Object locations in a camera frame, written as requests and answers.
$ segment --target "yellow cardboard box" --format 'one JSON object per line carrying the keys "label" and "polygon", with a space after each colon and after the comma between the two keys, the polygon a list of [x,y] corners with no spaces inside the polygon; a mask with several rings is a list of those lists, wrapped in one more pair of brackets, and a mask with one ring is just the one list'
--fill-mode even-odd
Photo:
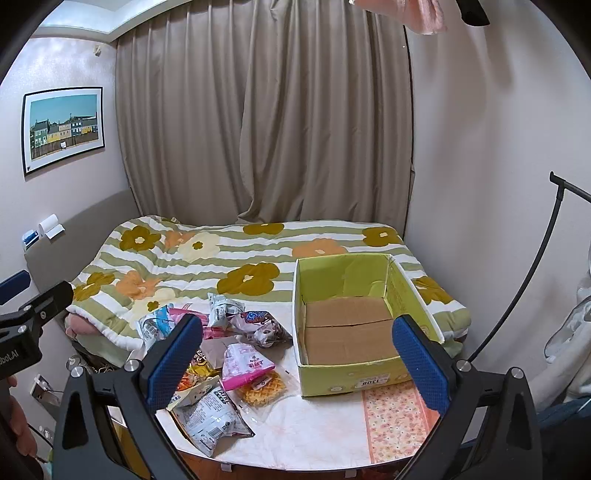
{"label": "yellow cardboard box", "polygon": [[303,397],[409,380],[392,344],[408,313],[443,343],[437,322],[394,257],[358,253],[303,258],[294,273],[293,334]]}

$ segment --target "hand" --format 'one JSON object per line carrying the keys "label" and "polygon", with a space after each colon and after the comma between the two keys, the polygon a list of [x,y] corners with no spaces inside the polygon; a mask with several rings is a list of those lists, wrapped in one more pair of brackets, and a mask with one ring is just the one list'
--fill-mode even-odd
{"label": "hand", "polygon": [[[8,385],[16,387],[17,378],[14,376],[8,377]],[[10,396],[10,402],[12,404],[10,428],[14,432],[14,435],[17,436],[17,450],[21,455],[31,455],[34,457],[37,454],[37,442],[35,441],[31,430],[29,430],[27,417],[16,398]]]}

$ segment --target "pink floral cloth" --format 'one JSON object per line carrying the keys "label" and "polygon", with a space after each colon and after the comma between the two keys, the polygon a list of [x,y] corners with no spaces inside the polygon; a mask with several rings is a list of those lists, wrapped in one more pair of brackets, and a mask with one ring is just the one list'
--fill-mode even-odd
{"label": "pink floral cloth", "polygon": [[394,17],[415,33],[431,35],[447,30],[439,0],[349,0],[349,3]]}
{"label": "pink floral cloth", "polygon": [[414,455],[439,417],[412,381],[364,391],[363,407],[372,463]]}

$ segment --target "pink towel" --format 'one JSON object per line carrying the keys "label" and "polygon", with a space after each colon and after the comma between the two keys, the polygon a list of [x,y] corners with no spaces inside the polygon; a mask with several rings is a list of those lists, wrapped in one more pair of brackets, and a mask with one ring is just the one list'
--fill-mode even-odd
{"label": "pink towel", "polygon": [[349,3],[377,14],[390,15],[415,33],[431,35],[447,30],[439,0],[349,0]]}

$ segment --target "headboard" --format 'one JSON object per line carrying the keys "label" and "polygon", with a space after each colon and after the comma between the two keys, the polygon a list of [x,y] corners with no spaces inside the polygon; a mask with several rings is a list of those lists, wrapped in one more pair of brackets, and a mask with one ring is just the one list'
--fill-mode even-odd
{"label": "headboard", "polygon": [[118,225],[139,217],[127,189],[63,222],[65,231],[50,241],[40,238],[25,252],[35,285],[45,291],[61,280],[71,281],[94,259],[105,239]]}

